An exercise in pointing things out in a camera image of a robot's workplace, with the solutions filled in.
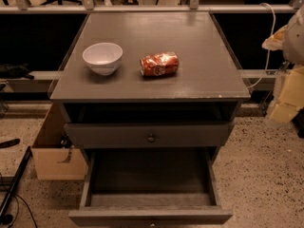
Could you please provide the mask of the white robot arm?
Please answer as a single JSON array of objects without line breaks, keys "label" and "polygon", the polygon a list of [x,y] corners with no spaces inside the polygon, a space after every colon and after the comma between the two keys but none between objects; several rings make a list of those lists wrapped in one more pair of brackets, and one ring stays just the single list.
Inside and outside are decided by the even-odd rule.
[{"label": "white robot arm", "polygon": [[262,47],[281,50],[284,59],[294,64],[289,72],[276,77],[274,99],[267,112],[270,120],[286,124],[304,108],[304,6],[287,25],[265,39]]}]

